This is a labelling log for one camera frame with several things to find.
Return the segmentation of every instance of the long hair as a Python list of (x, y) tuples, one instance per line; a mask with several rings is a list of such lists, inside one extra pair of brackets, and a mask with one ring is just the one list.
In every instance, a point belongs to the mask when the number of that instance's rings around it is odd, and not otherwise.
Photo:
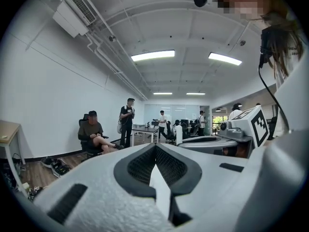
[(295, 44), (298, 60), (300, 60), (304, 51), (300, 37), (298, 36), (300, 28), (295, 20), (288, 21), (276, 12), (270, 12), (262, 16), (262, 19), (267, 25), (274, 28), (274, 32), (270, 34), (268, 42), (273, 53), (274, 63), (270, 59), (268, 59), (268, 63), (274, 69), (274, 73), (276, 68), (280, 68), (288, 76), (285, 63), (287, 58), (289, 58), (288, 50), (291, 46), (290, 44)]
[(272, 26), (275, 30), (269, 37), (269, 47), (273, 52), (274, 63), (268, 59), (271, 68), (274, 69), (274, 76), (276, 78), (276, 68), (279, 68), (286, 76), (288, 71), (285, 63), (288, 56), (288, 50), (291, 44), (295, 44), (298, 55), (298, 60), (303, 55), (303, 45), (298, 36), (301, 27), (296, 20), (287, 20), (278, 10), (288, 11), (288, 6), (283, 0), (271, 0), (271, 11), (262, 17), (266, 25)]

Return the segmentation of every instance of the cap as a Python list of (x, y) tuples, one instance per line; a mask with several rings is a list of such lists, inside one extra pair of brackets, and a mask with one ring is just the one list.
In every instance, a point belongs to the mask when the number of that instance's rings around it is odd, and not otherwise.
[(97, 116), (97, 112), (96, 111), (90, 111), (89, 116), (90, 117)]

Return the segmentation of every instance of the desk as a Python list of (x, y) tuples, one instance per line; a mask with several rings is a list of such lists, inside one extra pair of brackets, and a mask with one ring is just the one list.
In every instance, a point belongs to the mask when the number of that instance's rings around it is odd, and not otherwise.
[(141, 132), (143, 133), (143, 142), (145, 142), (145, 134), (151, 134), (151, 142), (154, 142), (154, 133), (157, 132), (159, 130), (159, 128), (133, 128), (132, 131), (132, 147), (134, 146), (134, 132)]
[(139, 125), (139, 124), (133, 124), (133, 128), (141, 128), (141, 127), (145, 127), (145, 125), (143, 124), (143, 125)]
[(18, 173), (16, 171), (16, 168), (12, 160), (11, 152), (10, 152), (10, 143), (12, 139), (14, 138), (14, 136), (17, 135), (19, 155), (20, 155), (22, 163), (24, 165), (26, 164), (25, 159), (23, 158), (23, 155), (20, 152), (20, 135), (18, 131), (19, 129), (20, 129), (20, 124), (0, 120), (0, 146), (5, 148), (5, 154), (6, 154), (6, 157), (8, 158), (8, 162), (9, 162), (11, 171), (13, 173), (13, 176), (18, 184), (19, 189), (21, 190), (23, 195), (27, 198), (28, 197), (27, 192), (23, 188), (23, 185), (19, 179)]

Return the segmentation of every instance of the ceiling light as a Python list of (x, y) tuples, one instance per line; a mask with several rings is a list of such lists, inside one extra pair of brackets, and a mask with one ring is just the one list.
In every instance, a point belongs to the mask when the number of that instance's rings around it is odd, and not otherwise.
[(154, 93), (154, 95), (172, 95), (173, 93)]
[(187, 93), (187, 95), (204, 95), (205, 93)]
[(216, 53), (213, 53), (213, 52), (211, 52), (209, 54), (208, 58), (220, 60), (220, 61), (223, 61), (223, 62), (235, 64), (235, 65), (240, 65), (242, 63), (241, 61), (239, 61), (237, 59), (230, 58), (230, 57), (227, 57), (227, 56), (223, 56), (223, 55), (220, 55), (220, 54), (216, 54)]
[(161, 52), (149, 52), (144, 54), (139, 54), (132, 56), (131, 58), (133, 61), (140, 61), (140, 60), (146, 60), (146, 59), (152, 59), (152, 58), (168, 58), (168, 57), (174, 57), (175, 51), (161, 51)]

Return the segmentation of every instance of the person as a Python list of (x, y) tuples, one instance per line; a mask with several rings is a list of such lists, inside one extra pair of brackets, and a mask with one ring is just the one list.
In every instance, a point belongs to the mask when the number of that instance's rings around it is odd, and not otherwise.
[[(289, 77), (297, 65), (304, 51), (307, 49), (306, 39), (301, 26), (293, 12), (283, 0), (217, 0), (220, 7), (235, 8), (235, 12), (245, 15), (260, 29), (272, 26), (268, 45), (272, 51), (273, 59), (268, 58), (270, 67), (274, 70), (277, 90)], [(274, 137), (288, 132), (281, 112), (278, 119)]]
[(204, 128), (205, 128), (205, 118), (204, 118), (204, 111), (199, 111), (199, 123), (201, 124), (200, 127), (198, 128), (197, 134), (201, 137), (204, 136)]
[(125, 148), (130, 147), (130, 138), (133, 124), (132, 120), (134, 119), (135, 116), (135, 110), (133, 108), (134, 101), (135, 100), (133, 98), (129, 98), (127, 100), (127, 105), (123, 106), (120, 111), (120, 119), (121, 119), (120, 145), (124, 146)]
[(230, 116), (228, 117), (229, 120), (235, 118), (236, 116), (240, 115), (242, 113), (241, 109), (239, 108), (240, 103), (235, 103), (232, 108), (232, 112), (230, 113)]
[(171, 132), (174, 136), (176, 136), (176, 126), (180, 125), (180, 121), (178, 119), (175, 120), (175, 124), (172, 126)]
[(159, 139), (160, 139), (161, 134), (166, 138), (166, 134), (164, 133), (164, 129), (165, 129), (166, 121), (167, 121), (167, 118), (164, 115), (163, 110), (160, 111), (160, 114), (161, 114), (161, 116), (157, 120), (157, 122), (159, 122)]
[(87, 141), (89, 148), (101, 148), (104, 153), (113, 152), (116, 149), (123, 149), (121, 145), (112, 144), (102, 137), (103, 129), (98, 122), (96, 111), (90, 111), (88, 120), (83, 121), (78, 130), (78, 139)]

